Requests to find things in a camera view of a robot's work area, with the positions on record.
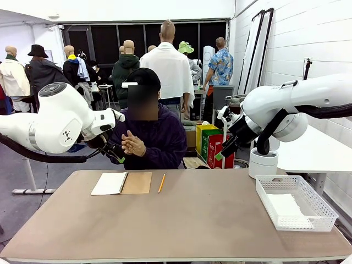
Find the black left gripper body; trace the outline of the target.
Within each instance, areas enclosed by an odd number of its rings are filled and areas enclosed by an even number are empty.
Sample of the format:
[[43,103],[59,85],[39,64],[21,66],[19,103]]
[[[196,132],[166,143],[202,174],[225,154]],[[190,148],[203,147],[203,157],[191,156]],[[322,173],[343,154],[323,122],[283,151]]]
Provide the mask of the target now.
[[108,133],[102,133],[93,139],[83,140],[83,142],[91,149],[103,149],[107,145],[108,138]]

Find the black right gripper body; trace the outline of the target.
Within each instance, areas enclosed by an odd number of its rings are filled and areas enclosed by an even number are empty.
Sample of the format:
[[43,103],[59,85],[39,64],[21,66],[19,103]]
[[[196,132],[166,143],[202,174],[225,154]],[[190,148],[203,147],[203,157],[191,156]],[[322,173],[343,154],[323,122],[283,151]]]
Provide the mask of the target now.
[[245,114],[230,114],[228,131],[231,135],[236,135],[236,143],[238,146],[249,144],[253,139],[257,138],[260,133],[260,126],[252,121]]

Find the person's right hand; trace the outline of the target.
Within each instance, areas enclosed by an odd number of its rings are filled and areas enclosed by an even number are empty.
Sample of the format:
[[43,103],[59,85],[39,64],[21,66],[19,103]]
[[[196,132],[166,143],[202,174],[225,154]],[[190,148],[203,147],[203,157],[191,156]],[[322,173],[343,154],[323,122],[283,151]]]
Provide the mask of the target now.
[[130,130],[127,130],[126,135],[123,134],[122,135],[122,149],[124,151],[124,153],[128,154],[128,155],[132,155],[133,152],[133,147],[134,147],[134,142],[135,137],[134,135],[131,133]]

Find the person's left hand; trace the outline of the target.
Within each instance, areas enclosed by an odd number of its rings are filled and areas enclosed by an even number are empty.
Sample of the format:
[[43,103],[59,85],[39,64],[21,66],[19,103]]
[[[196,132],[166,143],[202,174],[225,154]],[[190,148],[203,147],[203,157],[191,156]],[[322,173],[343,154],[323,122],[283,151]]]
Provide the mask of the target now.
[[146,146],[145,146],[144,142],[136,136],[135,136],[134,142],[135,142],[134,147],[133,147],[134,153],[132,155],[142,157],[146,153]]

